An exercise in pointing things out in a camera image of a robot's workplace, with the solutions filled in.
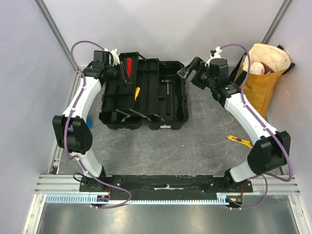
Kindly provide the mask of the black plastic toolbox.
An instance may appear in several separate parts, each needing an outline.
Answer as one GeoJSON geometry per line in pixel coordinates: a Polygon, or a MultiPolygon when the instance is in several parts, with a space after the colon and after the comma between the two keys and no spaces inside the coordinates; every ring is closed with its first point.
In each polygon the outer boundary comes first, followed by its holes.
{"type": "Polygon", "coordinates": [[[179,130],[189,119],[186,81],[177,71],[184,68],[180,61],[160,61],[144,58],[138,52],[121,53],[120,61],[132,58],[130,85],[116,85],[108,82],[102,95],[99,120],[108,128],[138,129],[145,122],[149,129],[179,130]],[[170,84],[171,113],[166,115],[167,85],[162,80],[172,80],[170,84]],[[135,101],[135,90],[140,87],[135,101]]]}

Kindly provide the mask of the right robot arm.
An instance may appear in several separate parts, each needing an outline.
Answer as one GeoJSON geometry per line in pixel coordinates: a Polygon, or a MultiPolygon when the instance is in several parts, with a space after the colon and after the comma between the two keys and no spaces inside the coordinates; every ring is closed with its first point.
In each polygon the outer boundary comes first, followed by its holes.
{"type": "Polygon", "coordinates": [[[248,102],[241,86],[230,77],[226,59],[205,62],[195,57],[177,74],[183,79],[190,78],[200,89],[209,88],[213,98],[236,118],[252,141],[247,159],[225,172],[223,186],[227,191],[234,192],[247,179],[290,165],[290,135],[272,127],[248,102]]]}

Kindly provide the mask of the hammer with metal shaft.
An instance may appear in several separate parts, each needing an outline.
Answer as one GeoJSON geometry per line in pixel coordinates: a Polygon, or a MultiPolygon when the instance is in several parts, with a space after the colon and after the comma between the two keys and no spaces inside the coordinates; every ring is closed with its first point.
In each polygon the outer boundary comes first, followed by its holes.
{"type": "Polygon", "coordinates": [[[174,85],[174,82],[172,80],[168,80],[168,79],[165,79],[165,80],[162,80],[161,81],[162,83],[166,83],[167,85],[167,95],[166,95],[166,115],[170,115],[171,113],[171,103],[170,103],[170,84],[171,85],[174,85]]]}

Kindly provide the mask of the red handled pliers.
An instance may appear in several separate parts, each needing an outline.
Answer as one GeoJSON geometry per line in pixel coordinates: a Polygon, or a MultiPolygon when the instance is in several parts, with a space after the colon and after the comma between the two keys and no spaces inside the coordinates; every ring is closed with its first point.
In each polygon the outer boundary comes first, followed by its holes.
{"type": "Polygon", "coordinates": [[[125,70],[128,77],[131,77],[132,63],[133,63],[132,58],[126,58],[124,61],[125,70]]]}

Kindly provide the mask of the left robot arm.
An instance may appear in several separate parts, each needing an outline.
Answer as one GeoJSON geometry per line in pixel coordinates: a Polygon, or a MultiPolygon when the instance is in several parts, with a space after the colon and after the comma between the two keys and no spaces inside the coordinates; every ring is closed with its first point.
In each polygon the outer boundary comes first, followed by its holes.
{"type": "Polygon", "coordinates": [[[62,115],[52,120],[57,144],[63,148],[69,160],[75,160],[83,170],[90,185],[100,192],[110,188],[103,166],[92,150],[93,135],[86,120],[91,105],[104,84],[108,81],[129,84],[124,63],[120,61],[117,49],[94,52],[94,59],[84,70],[80,70],[79,87],[62,115]]]}

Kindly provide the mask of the yellow utility knife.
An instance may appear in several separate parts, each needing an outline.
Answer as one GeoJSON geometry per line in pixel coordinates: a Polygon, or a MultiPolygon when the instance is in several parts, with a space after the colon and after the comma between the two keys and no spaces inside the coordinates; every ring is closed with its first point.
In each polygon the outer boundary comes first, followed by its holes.
{"type": "Polygon", "coordinates": [[[238,137],[235,137],[235,136],[232,136],[232,135],[229,135],[227,137],[227,139],[231,140],[231,141],[234,141],[234,142],[237,142],[237,143],[241,143],[249,148],[252,148],[253,147],[253,144],[248,141],[248,140],[245,140],[245,139],[241,139],[241,138],[238,138],[238,137]]]}

